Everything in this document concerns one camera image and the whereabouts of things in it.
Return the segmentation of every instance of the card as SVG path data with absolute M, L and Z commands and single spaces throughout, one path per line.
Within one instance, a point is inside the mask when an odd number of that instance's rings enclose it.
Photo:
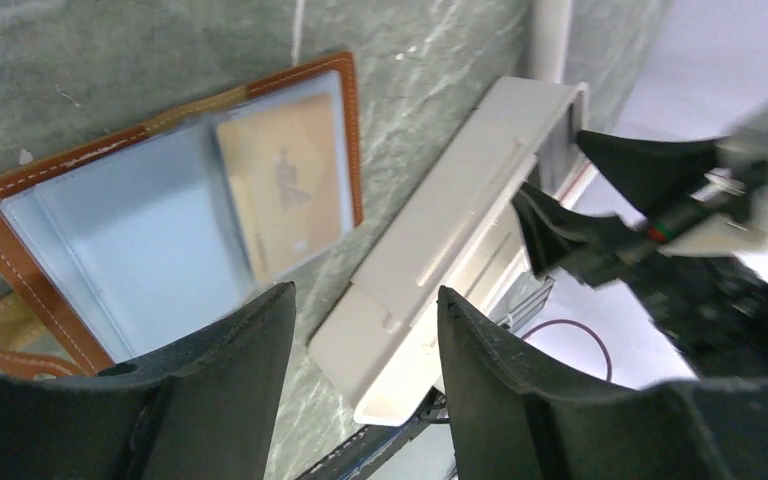
M 345 231 L 331 93 L 221 122 L 217 139 L 259 284 L 337 243 Z

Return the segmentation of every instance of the marble surface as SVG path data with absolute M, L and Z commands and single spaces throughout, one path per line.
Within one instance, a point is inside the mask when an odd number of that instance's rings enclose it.
M 567 82 L 616 118 L 667 0 L 578 0 Z M 0 172 L 347 47 L 358 61 L 365 223 L 294 276 L 299 318 L 267 478 L 357 429 L 305 345 L 452 134 L 526 48 L 524 0 L 0 0 Z M 0 297 L 8 291 L 0 278 Z

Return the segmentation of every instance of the white stitching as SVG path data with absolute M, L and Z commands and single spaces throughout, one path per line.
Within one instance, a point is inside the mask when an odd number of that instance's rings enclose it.
M 74 372 L 72 372 L 68 368 L 66 368 L 63 365 L 60 365 L 58 363 L 55 363 L 53 361 L 50 361 L 50 360 L 31 360 L 31 359 L 21 358 L 21 357 L 15 356 L 15 355 L 10 355 L 10 354 L 1 353 L 1 352 L 0 352 L 0 357 L 5 359 L 5 360 L 8 360 L 10 362 L 16 362 L 16 363 L 21 363 L 21 364 L 24 364 L 24 365 L 30 365 L 32 367 L 51 367 L 51 368 L 57 370 L 58 372 L 62 372 L 63 375 L 67 375 L 67 376 L 68 375 L 74 375 Z
M 15 296 L 11 296 L 11 297 L 7 298 L 7 300 L 5 300 L 3 302 L 0 302 L 0 312 L 2 310 L 4 310 L 5 308 L 7 308 L 7 307 L 13 305 L 14 303 L 16 303 L 15 301 L 16 301 L 16 297 Z M 31 366 L 37 366 L 37 367 L 51 367 L 51 368 L 54 368 L 55 370 L 63 372 L 65 375 L 72 375 L 72 371 L 71 370 L 69 370 L 66 367 L 64 367 L 64 366 L 62 366 L 62 365 L 60 365 L 60 364 L 58 364 L 56 362 L 53 362 L 51 360 L 25 359 L 25 358 L 19 357 L 16 354 L 2 353 L 2 352 L 0 352 L 0 357 L 5 359 L 5 360 L 7 360 L 7 361 L 10 361 L 10 362 L 16 362 L 16 363 L 21 363 L 21 364 L 25 364 L 25 365 L 31 365 Z
M 67 168 L 67 167 L 71 167 L 71 166 L 77 165 L 79 163 L 82 163 L 85 160 L 93 158 L 93 157 L 95 157 L 97 155 L 101 155 L 101 154 L 104 154 L 106 152 L 109 152 L 110 150 L 118 147 L 119 145 L 122 145 L 123 143 L 127 143 L 127 142 L 130 142 L 132 140 L 136 140 L 137 138 L 139 138 L 142 135 L 144 135 L 144 133 L 140 132 L 140 133 L 138 133 L 136 135 L 131 136 L 130 138 L 125 139 L 125 140 L 119 140 L 118 142 L 111 143 L 110 145 L 107 145 L 105 147 L 99 148 L 98 150 L 94 150 L 92 152 L 89 152 L 89 153 L 86 153 L 84 155 L 81 155 L 80 157 L 78 157 L 78 158 L 76 158 L 74 160 L 70 160 L 70 161 L 67 161 L 67 162 L 63 162 L 63 163 L 54 165 L 52 167 L 46 168 L 44 170 L 41 170 L 41 171 L 39 171 L 37 173 L 29 174 L 26 177 L 20 178 L 16 182 L 9 183 L 9 184 L 7 184 L 7 185 L 5 185 L 3 187 L 0 187 L 0 192 L 4 191 L 4 190 L 7 190 L 7 189 L 10 189 L 10 188 L 13 188 L 16 185 L 24 183 L 24 182 L 26 182 L 26 181 L 34 178 L 34 177 L 37 177 L 37 176 L 40 176 L 40 175 L 44 175 L 44 174 L 46 174 L 46 173 L 48 173 L 50 171 L 58 170 L 60 168 Z M 16 269 L 16 267 L 14 267 L 12 263 L 10 263 L 10 260 L 8 260 L 7 257 L 4 256 L 4 252 L 2 252 L 1 249 L 0 249 L 0 258 L 10 268 L 10 270 L 16 275 L 16 277 L 19 279 L 19 281 L 22 282 L 22 285 L 24 285 L 25 288 L 27 288 L 28 291 L 31 292 L 31 296 L 34 297 L 34 300 L 40 305 L 40 307 L 42 307 L 42 309 L 48 315 L 48 318 L 51 319 L 51 321 L 54 323 L 54 325 L 57 327 L 57 329 L 60 330 L 60 332 L 63 334 L 63 336 L 65 336 L 69 340 L 69 343 L 71 343 L 72 346 L 75 347 L 75 350 L 81 355 L 81 357 L 83 357 L 83 359 L 87 361 L 87 364 L 91 368 L 96 369 L 96 366 L 87 357 L 87 355 L 84 353 L 84 351 L 81 350 L 81 347 L 78 346 L 78 344 L 75 342 L 75 340 L 69 335 L 69 333 L 63 328 L 63 326 L 60 325 L 60 322 L 58 322 L 57 318 L 55 318 L 54 314 L 51 313 L 51 310 L 49 310 L 48 307 L 45 305 L 45 303 L 43 303 L 43 301 L 39 298 L 39 296 L 37 296 L 37 293 L 34 291 L 33 288 L 31 288 L 31 286 L 28 284 L 27 280 L 25 280 L 25 277 L 23 277 L 22 274 L 19 273 L 19 271 Z

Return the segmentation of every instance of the white plastic mount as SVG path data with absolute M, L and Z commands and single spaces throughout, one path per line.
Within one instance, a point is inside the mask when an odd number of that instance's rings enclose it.
M 356 422 L 401 425 L 435 382 L 443 388 L 439 286 L 487 313 L 528 270 L 510 199 L 547 136 L 584 128 L 585 109 L 584 86 L 499 79 L 399 212 L 309 346 Z M 562 203 L 594 174 L 579 158 Z

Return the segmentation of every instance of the wire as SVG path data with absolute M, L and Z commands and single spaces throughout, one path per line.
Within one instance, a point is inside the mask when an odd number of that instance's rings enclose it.
M 608 347 L 605 346 L 605 342 L 603 342 L 602 339 L 599 338 L 599 335 L 597 335 L 592 328 L 588 327 L 587 325 L 581 322 L 576 322 L 575 320 L 566 320 L 566 319 L 549 320 L 548 322 L 541 323 L 540 325 L 537 325 L 531 330 L 525 332 L 525 334 L 522 336 L 522 339 L 528 340 L 530 336 L 534 335 L 540 330 L 543 330 L 546 327 L 551 327 L 552 325 L 569 325 L 572 327 L 576 327 L 581 330 L 584 330 L 585 332 L 587 332 L 588 335 L 593 337 L 593 340 L 596 340 L 596 343 L 599 344 L 599 349 L 602 350 L 602 355 L 605 357 L 605 366 L 607 367 L 607 373 L 605 374 L 605 381 L 610 382 L 611 379 L 613 379 L 614 364 L 611 361 L 611 354 L 610 352 L 608 352 Z

